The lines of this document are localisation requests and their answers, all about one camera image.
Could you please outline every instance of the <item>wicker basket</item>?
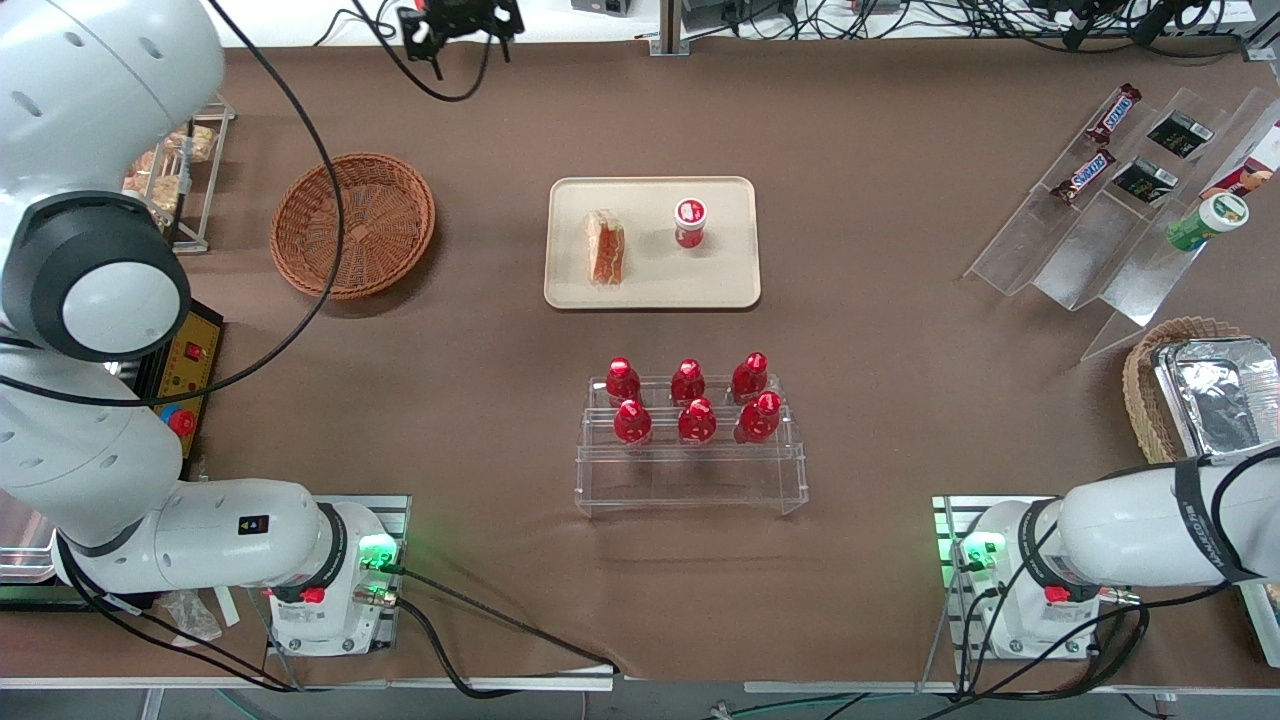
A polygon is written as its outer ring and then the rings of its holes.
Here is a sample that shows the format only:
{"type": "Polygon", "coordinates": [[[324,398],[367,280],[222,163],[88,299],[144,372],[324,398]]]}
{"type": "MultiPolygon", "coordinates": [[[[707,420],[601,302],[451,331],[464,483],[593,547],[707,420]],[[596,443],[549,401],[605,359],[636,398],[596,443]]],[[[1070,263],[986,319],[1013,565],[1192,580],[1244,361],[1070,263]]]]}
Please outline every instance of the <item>wicker basket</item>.
{"type": "MultiPolygon", "coordinates": [[[[342,264],[330,297],[366,297],[404,277],[426,252],[435,200],[422,176],[390,155],[333,159],[346,215],[342,264]]],[[[338,206],[324,165],[298,178],[271,220],[271,259],[289,284],[319,296],[333,268],[338,206]]]]}
{"type": "Polygon", "coordinates": [[[1124,363],[1124,405],[1138,445],[1149,462],[1171,462],[1187,456],[1175,430],[1169,428],[1165,400],[1160,392],[1151,351],[1158,345],[1203,337],[1238,337],[1239,328],[1213,318],[1175,318],[1151,329],[1124,363]]]}

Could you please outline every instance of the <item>brown tablecloth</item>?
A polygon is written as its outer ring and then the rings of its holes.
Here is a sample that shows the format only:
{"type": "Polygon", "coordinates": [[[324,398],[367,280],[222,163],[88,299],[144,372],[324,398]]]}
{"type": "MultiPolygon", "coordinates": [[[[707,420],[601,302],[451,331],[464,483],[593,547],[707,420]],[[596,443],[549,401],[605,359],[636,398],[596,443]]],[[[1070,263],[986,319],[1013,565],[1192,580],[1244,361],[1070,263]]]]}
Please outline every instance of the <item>brown tablecloth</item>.
{"type": "MultiPolygon", "coordinates": [[[[204,448],[218,478],[412,493],[408,565],[654,679],[918,680],[942,601],[931,496],[1065,492],[1142,461],[1120,356],[1076,364],[1108,313],[1068,313],[1034,290],[1007,299],[961,274],[1121,82],[1155,105],[1181,86],[1225,108],[1254,86],[1275,90],[1265,65],[1235,59],[1179,67],[1138,50],[1069,56],[1014,41],[710,41],[675,60],[650,59],[641,44],[512,53],[461,105],[412,88],[380,50],[270,53],[332,152],[410,161],[440,222],[410,278],[330,305],[289,351],[214,396],[204,448]],[[545,305],[553,182],[682,174],[755,184],[758,306],[545,305]],[[620,354],[644,372],[685,356],[727,372],[751,350],[769,354],[795,407],[809,505],[783,519],[717,510],[588,520],[575,509],[589,375],[620,354]]],[[[477,55],[451,49],[445,87],[463,87],[477,55]]],[[[224,94],[241,117],[214,250],[184,265],[196,296],[230,323],[227,374],[310,302],[265,245],[282,193],[317,160],[247,55],[232,54],[224,94]]],[[[1271,187],[1249,197],[1249,227],[1211,243],[1164,315],[1215,315],[1280,337],[1268,292],[1277,197],[1271,187]]],[[[425,607],[467,675],[586,664],[439,602],[425,607]]],[[[0,638],[72,642],[47,625],[0,618],[0,638]]],[[[24,665],[33,650],[19,656],[6,642],[0,670],[124,671],[109,659],[132,641],[91,621],[74,628],[83,661],[24,665]]],[[[403,624],[394,651],[305,671],[312,682],[440,674],[403,624]]],[[[1119,680],[1277,679],[1224,597],[1157,611],[1119,680]]]]}

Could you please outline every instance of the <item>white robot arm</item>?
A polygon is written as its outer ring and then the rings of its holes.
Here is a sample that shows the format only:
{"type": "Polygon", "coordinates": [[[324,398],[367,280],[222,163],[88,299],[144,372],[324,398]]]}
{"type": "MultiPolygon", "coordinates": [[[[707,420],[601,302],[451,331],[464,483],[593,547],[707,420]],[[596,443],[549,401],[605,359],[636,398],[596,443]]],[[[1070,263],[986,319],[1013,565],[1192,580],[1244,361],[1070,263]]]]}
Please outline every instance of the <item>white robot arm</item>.
{"type": "MultiPolygon", "coordinates": [[[[992,652],[1039,656],[1098,615],[1102,588],[1280,580],[1277,455],[1137,468],[1061,500],[992,506],[955,552],[975,593],[1009,588],[998,615],[998,594],[980,606],[992,652]],[[1238,466],[1215,521],[1215,492],[1238,466]]],[[[1089,634],[1050,657],[1084,659],[1089,634]]]]}
{"type": "MultiPolygon", "coordinates": [[[[189,288],[122,181],[204,106],[223,67],[197,0],[0,3],[0,374],[136,400],[102,361],[168,341],[189,288]]],[[[385,587],[366,565],[396,552],[371,511],[278,480],[180,483],[180,465],[147,407],[0,388],[0,489],[49,518],[97,587],[266,587],[291,651],[369,648],[379,609],[352,592],[385,587]]]]}

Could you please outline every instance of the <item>emergency stop button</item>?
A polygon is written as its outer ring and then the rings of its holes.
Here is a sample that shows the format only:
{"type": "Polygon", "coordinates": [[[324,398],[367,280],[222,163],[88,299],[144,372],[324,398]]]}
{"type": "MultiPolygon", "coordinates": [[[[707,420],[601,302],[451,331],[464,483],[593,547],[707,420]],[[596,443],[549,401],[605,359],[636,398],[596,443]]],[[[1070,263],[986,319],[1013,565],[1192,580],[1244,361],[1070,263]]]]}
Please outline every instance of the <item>emergency stop button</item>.
{"type": "Polygon", "coordinates": [[[179,405],[170,405],[161,410],[160,421],[169,425],[169,429],[178,437],[187,437],[196,432],[196,414],[179,405]]]}

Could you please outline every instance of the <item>plastic bag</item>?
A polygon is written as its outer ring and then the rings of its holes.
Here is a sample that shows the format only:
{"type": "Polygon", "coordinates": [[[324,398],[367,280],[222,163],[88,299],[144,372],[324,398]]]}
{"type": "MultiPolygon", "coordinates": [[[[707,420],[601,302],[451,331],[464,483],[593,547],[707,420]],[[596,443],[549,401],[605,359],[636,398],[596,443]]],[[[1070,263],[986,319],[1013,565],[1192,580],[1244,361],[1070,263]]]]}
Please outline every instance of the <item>plastic bag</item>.
{"type": "MultiPolygon", "coordinates": [[[[169,611],[179,630],[196,635],[205,642],[212,642],[223,637],[223,629],[218,625],[214,614],[205,607],[196,591],[173,591],[160,596],[156,601],[160,607],[169,611]]],[[[197,643],[178,635],[173,639],[177,647],[195,647],[197,643]]]]}

